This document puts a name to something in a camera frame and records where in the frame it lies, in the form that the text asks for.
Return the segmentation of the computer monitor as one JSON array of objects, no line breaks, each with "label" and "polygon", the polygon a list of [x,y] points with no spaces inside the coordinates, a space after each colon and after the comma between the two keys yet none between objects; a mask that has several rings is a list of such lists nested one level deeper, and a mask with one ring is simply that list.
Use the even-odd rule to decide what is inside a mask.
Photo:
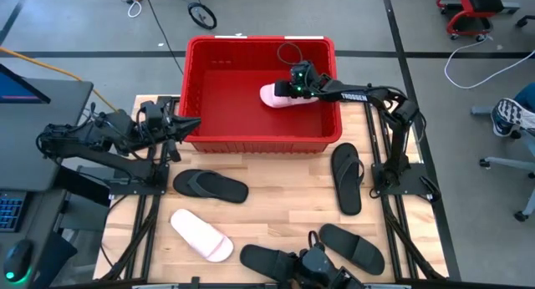
[{"label": "computer monitor", "polygon": [[0,104],[49,104],[50,101],[50,97],[0,64]]}]

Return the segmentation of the white slipper on table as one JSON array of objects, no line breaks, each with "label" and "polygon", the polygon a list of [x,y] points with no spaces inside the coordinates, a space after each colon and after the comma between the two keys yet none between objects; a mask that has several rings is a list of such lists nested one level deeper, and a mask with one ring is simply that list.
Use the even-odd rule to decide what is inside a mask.
[{"label": "white slipper on table", "polygon": [[232,241],[211,224],[186,209],[171,216],[171,226],[203,259],[225,261],[234,250]]}]

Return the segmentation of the black frame rail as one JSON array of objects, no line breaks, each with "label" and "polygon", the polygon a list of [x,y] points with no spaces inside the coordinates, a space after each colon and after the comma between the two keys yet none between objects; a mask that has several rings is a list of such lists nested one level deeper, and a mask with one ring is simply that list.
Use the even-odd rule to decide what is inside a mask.
[{"label": "black frame rail", "polygon": [[389,224],[389,220],[388,220],[388,210],[390,210],[390,201],[387,196],[381,195],[379,193],[380,180],[379,180],[379,173],[376,171],[376,168],[379,168],[381,164],[380,150],[379,150],[379,145],[378,145],[377,134],[375,132],[375,122],[374,122],[374,118],[372,115],[371,106],[369,104],[366,104],[364,106],[364,112],[365,112],[365,117],[367,121],[369,139],[370,139],[371,149],[372,149],[372,154],[373,154],[373,164],[371,165],[371,172],[373,176],[374,187],[373,187],[373,190],[369,194],[373,196],[375,199],[378,199],[380,201],[380,205],[381,205],[381,209],[382,209],[383,217],[385,221],[386,238],[388,241],[394,280],[398,281],[403,275],[402,275],[402,270],[401,270],[399,252],[398,252],[398,248],[396,245],[395,232],[392,229],[391,225]]},{"label": "black frame rail", "polygon": [[[147,196],[146,195],[141,195],[140,198],[139,198],[139,201],[138,201],[137,209],[136,209],[135,223],[134,223],[134,228],[132,230],[131,239],[134,238],[134,234],[140,229],[140,227],[141,227],[141,225],[143,223],[141,218],[143,217],[143,214],[144,214],[144,211],[145,211],[145,203],[146,203],[146,201],[147,201]],[[153,195],[152,196],[151,207],[150,207],[149,211],[151,209],[157,210],[157,218],[158,218],[159,209],[160,209],[160,202],[161,202],[161,196],[160,195]],[[144,253],[143,253],[143,257],[142,257],[142,261],[141,261],[140,277],[145,279],[145,280],[148,279],[149,272],[150,272],[150,264],[151,264],[151,260],[152,260],[152,250],[153,250],[154,242],[155,242],[155,231],[156,231],[156,224],[155,224],[155,227],[151,231],[149,231],[148,235],[146,237],[144,237],[143,240],[142,240],[142,241],[145,241],[145,249],[144,249]],[[134,253],[134,258],[131,259],[128,262],[128,264],[126,265],[126,267],[125,267],[124,279],[132,279],[133,278],[136,252]]]}]

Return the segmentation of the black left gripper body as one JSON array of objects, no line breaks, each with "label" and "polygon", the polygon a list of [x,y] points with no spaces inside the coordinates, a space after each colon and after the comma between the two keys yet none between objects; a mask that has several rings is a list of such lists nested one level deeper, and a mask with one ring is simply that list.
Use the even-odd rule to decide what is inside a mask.
[{"label": "black left gripper body", "polygon": [[[145,114],[139,110],[139,116],[143,115],[145,117]],[[141,121],[139,120],[139,131],[141,133],[141,136],[143,138],[146,138],[149,141],[165,141],[172,138],[172,130],[175,128],[173,125],[173,122],[171,120],[171,117],[168,115],[166,110],[164,109],[164,119],[163,119],[163,125],[159,129],[148,129],[145,120]]]}]

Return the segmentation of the red rolling stool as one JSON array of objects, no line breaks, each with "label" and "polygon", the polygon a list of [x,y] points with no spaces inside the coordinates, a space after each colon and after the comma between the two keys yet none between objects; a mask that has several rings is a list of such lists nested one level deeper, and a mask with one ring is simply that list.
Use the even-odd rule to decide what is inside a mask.
[{"label": "red rolling stool", "polygon": [[436,0],[440,13],[448,17],[446,32],[451,40],[474,37],[479,43],[493,30],[491,18],[499,13],[514,14],[518,3],[502,0]]}]

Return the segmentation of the person's leg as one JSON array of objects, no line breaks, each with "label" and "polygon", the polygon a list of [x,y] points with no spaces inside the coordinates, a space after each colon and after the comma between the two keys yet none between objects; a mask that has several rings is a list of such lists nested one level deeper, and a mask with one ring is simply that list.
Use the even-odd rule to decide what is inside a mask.
[{"label": "person's leg", "polygon": [[524,109],[535,113],[535,82],[523,88],[513,99]]}]

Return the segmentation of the black slide sandal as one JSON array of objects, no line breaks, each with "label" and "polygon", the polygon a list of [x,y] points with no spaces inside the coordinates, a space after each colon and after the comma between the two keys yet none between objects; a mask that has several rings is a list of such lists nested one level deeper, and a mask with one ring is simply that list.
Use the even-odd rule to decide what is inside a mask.
[{"label": "black slide sandal", "polygon": [[291,252],[246,245],[240,252],[240,262],[247,268],[273,279],[285,282],[293,278],[298,256]]},{"label": "black slide sandal", "polygon": [[345,260],[371,275],[381,275],[385,270],[385,259],[380,250],[362,236],[333,224],[325,224],[320,228],[319,239]]}]

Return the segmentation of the red plastic bin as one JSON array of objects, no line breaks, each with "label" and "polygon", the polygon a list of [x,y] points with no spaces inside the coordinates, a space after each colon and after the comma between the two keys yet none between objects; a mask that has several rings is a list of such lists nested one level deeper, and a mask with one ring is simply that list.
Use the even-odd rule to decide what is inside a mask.
[{"label": "red plastic bin", "polygon": [[342,134],[339,104],[315,102],[273,109],[260,88],[290,78],[290,64],[311,61],[337,75],[334,43],[284,36],[216,39],[197,36],[187,45],[179,114],[198,117],[187,136],[207,153],[319,153]]}]

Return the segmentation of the black frame brace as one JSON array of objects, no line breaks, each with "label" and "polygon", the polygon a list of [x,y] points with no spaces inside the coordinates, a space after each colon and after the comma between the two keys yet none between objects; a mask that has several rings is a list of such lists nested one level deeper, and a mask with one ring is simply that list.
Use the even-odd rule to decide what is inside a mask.
[{"label": "black frame brace", "polygon": [[155,227],[156,218],[157,210],[151,209],[140,229],[134,234],[134,238],[130,240],[129,245],[125,248],[119,260],[111,266],[110,270],[104,274],[99,281],[116,281],[118,279],[120,273],[125,269],[128,262],[134,258],[134,253],[137,251],[143,238]]},{"label": "black frame brace", "polygon": [[391,209],[385,210],[384,213],[387,224],[394,230],[395,234],[400,238],[405,246],[405,250],[409,252],[415,264],[421,269],[427,279],[445,280],[446,278],[438,273],[432,265],[423,257],[416,245],[411,240],[410,236],[402,229],[400,223],[395,218]]}]

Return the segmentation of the dark grey desk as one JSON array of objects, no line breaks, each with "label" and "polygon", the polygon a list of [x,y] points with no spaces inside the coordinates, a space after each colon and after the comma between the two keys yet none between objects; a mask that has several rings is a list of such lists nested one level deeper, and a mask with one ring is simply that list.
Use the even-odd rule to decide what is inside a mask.
[{"label": "dark grey desk", "polygon": [[28,82],[50,102],[0,104],[0,190],[45,191],[52,186],[59,167],[38,150],[37,136],[48,124],[77,124],[94,87],[76,80]]}]

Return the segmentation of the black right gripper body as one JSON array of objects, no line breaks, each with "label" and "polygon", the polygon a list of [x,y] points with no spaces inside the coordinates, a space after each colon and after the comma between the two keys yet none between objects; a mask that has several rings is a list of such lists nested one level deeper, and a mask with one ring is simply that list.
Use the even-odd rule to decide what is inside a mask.
[{"label": "black right gripper body", "polygon": [[289,81],[289,96],[293,99],[310,99],[322,93],[323,87],[330,81],[327,74],[313,72],[291,73]]}]

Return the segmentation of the person's shoe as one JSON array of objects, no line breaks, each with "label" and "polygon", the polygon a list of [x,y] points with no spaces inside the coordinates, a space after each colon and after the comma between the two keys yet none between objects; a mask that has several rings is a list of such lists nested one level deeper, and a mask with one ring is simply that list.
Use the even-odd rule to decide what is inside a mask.
[{"label": "person's shoe", "polygon": [[499,137],[510,136],[517,129],[535,135],[535,113],[513,99],[500,99],[491,111],[491,119],[493,132]]}]

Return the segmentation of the black flip-flop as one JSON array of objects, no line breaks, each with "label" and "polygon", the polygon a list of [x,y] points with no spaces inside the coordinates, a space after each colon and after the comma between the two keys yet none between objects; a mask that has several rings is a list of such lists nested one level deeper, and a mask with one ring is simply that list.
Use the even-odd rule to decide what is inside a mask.
[{"label": "black flip-flop", "polygon": [[339,209],[345,215],[358,215],[362,209],[360,186],[364,164],[351,143],[338,145],[330,158],[331,173]]},{"label": "black flip-flop", "polygon": [[184,170],[175,177],[172,184],[177,193],[185,196],[217,199],[234,204],[243,203],[249,193],[246,184],[213,170]]}]

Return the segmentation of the grey office chair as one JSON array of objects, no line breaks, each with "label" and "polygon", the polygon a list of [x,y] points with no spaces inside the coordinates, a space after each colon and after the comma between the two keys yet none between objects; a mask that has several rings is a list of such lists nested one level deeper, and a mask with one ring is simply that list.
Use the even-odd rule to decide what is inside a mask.
[{"label": "grey office chair", "polygon": [[[473,106],[471,108],[472,115],[490,115],[492,107]],[[535,158],[535,136],[530,134],[525,129],[514,130],[512,132],[513,139],[521,140],[527,147],[529,152]],[[479,165],[483,168],[490,169],[491,164],[503,165],[520,170],[528,171],[528,177],[535,180],[535,161],[527,162],[521,160],[511,160],[499,157],[485,157],[479,159]],[[519,222],[524,222],[535,211],[535,188],[532,190],[532,194],[528,198],[526,207],[523,210],[517,211],[513,216]]]}]

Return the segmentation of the black keyboard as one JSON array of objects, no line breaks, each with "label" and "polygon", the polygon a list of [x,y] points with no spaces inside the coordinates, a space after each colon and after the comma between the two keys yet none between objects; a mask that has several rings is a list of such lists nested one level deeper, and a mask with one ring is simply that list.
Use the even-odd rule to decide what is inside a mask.
[{"label": "black keyboard", "polygon": [[25,191],[0,190],[0,232],[18,232],[27,195]]}]

